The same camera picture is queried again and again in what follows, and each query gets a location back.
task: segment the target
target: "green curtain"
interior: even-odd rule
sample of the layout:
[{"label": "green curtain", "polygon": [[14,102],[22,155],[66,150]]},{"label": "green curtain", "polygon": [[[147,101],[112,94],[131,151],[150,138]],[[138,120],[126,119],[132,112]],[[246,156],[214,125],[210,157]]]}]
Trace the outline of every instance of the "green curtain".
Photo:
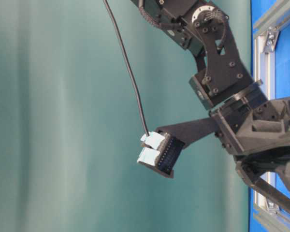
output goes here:
[{"label": "green curtain", "polygon": [[[149,128],[206,117],[191,54],[130,0],[109,3]],[[249,1],[216,3],[249,68]],[[217,139],[169,180],[136,163],[143,133],[102,0],[0,1],[0,232],[247,231],[248,188]]]}]

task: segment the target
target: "cable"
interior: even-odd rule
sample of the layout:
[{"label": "cable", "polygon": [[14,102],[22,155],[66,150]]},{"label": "cable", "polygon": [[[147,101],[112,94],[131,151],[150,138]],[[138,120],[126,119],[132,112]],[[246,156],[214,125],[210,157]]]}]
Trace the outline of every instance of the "cable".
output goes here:
[{"label": "cable", "polygon": [[144,9],[144,0],[139,0],[139,10],[143,18],[152,26],[161,30],[177,30],[181,28],[180,23],[160,23],[153,19]]},{"label": "cable", "polygon": [[215,11],[212,11],[212,12],[208,12],[206,15],[205,15],[205,19],[206,21],[209,21],[213,18],[216,18],[218,20],[220,20],[223,24],[223,33],[222,33],[222,37],[221,37],[221,40],[220,40],[220,43],[219,45],[217,46],[217,49],[218,50],[221,50],[226,42],[226,39],[227,39],[227,16],[221,12],[220,10],[215,10]]},{"label": "cable", "polygon": [[143,125],[144,131],[146,133],[146,136],[148,137],[149,136],[149,132],[148,132],[148,128],[147,128],[145,117],[144,117],[144,112],[143,112],[140,92],[139,92],[139,89],[138,89],[137,84],[135,82],[135,78],[134,78],[134,75],[133,75],[129,60],[128,60],[126,49],[125,49],[124,43],[122,41],[122,38],[121,38],[121,35],[120,35],[120,31],[118,29],[118,25],[117,25],[117,22],[115,20],[114,15],[113,15],[113,12],[112,12],[107,0],[103,0],[103,2],[104,2],[104,5],[106,7],[106,10],[107,10],[108,14],[110,15],[110,18],[112,20],[112,23],[113,23],[113,26],[114,26],[114,29],[115,29],[115,32],[116,32],[116,36],[117,36],[118,41],[119,41],[121,52],[122,52],[122,55],[124,57],[124,60],[125,60],[125,63],[126,63],[127,69],[128,69],[128,73],[129,73],[129,76],[131,78],[131,82],[132,82],[132,85],[133,85],[133,88],[134,88],[134,92],[135,92],[135,95],[136,95],[136,99],[137,99],[137,103],[138,103],[138,107],[139,107],[139,111],[140,111],[140,117],[141,117],[142,125]]}]

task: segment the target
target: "blue surface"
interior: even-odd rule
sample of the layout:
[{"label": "blue surface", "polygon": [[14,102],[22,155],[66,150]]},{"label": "blue surface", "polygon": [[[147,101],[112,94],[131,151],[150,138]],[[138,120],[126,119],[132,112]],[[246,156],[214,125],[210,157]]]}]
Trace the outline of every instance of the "blue surface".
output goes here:
[{"label": "blue surface", "polygon": [[253,214],[258,213],[253,207],[253,189],[250,189],[250,196],[249,231],[267,232],[267,230],[253,218]]},{"label": "blue surface", "polygon": [[[271,7],[274,0],[256,1],[252,0],[252,22],[255,23],[262,14]],[[290,96],[290,25],[281,31],[276,47],[276,98]],[[290,193],[278,175],[276,175],[276,188],[290,198]],[[253,218],[253,197],[250,198],[250,231],[266,231]]]},{"label": "blue surface", "polygon": [[[276,2],[276,0],[251,0],[251,21],[253,25],[262,17],[262,15]],[[251,63],[251,72],[253,73],[253,62]],[[251,232],[266,232],[267,230],[259,224],[253,217],[257,211],[254,209],[253,190],[250,189],[250,212],[249,212],[249,231]]]},{"label": "blue surface", "polygon": [[[290,96],[290,25],[279,36],[276,47],[276,98]],[[276,188],[290,198],[290,193],[277,175]]]},{"label": "blue surface", "polygon": [[255,24],[276,0],[251,0],[251,19]]}]

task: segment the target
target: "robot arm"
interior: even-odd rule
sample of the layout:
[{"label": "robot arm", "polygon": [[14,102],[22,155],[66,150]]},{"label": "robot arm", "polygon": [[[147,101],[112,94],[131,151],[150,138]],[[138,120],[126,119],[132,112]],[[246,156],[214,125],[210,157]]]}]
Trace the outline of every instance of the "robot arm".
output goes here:
[{"label": "robot arm", "polygon": [[165,177],[182,149],[215,132],[243,181],[290,213],[290,199],[261,175],[276,172],[290,191],[290,98],[269,101],[243,66],[229,17],[204,0],[132,0],[143,17],[196,60],[190,85],[209,118],[158,127],[142,138],[138,162]]}]

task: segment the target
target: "screw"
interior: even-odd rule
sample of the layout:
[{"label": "screw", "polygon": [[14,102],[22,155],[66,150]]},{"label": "screw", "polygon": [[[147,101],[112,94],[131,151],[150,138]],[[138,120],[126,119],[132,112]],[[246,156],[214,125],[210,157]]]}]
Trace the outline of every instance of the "screw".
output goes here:
[{"label": "screw", "polygon": [[221,138],[221,137],[223,137],[223,133],[221,133],[221,132],[216,132],[215,133],[215,137],[217,137],[217,138]]},{"label": "screw", "polygon": [[269,207],[273,208],[274,207],[274,203],[269,201]]},{"label": "screw", "polygon": [[239,73],[236,77],[237,77],[237,79],[242,79],[243,76],[244,76],[243,74]]},{"label": "screw", "polygon": [[204,34],[206,34],[206,33],[208,32],[208,28],[203,28],[203,29],[202,29],[202,32],[203,32]]},{"label": "screw", "polygon": [[274,35],[274,34],[272,34],[272,33],[269,33],[269,39],[270,39],[270,40],[273,40],[273,39],[275,39],[275,35]]},{"label": "screw", "polygon": [[201,100],[204,100],[204,96],[203,94],[201,93],[201,91],[198,90],[198,96]]},{"label": "screw", "polygon": [[203,80],[202,80],[202,84],[206,85],[207,83],[211,82],[212,78],[210,76],[206,76]]},{"label": "screw", "polygon": [[233,68],[233,67],[235,66],[235,62],[234,62],[234,61],[230,62],[230,63],[229,63],[229,66],[230,66],[231,68]]},{"label": "screw", "polygon": [[196,28],[199,28],[199,27],[201,26],[201,23],[200,23],[200,22],[196,22],[196,23],[194,24],[194,26],[195,26]]}]

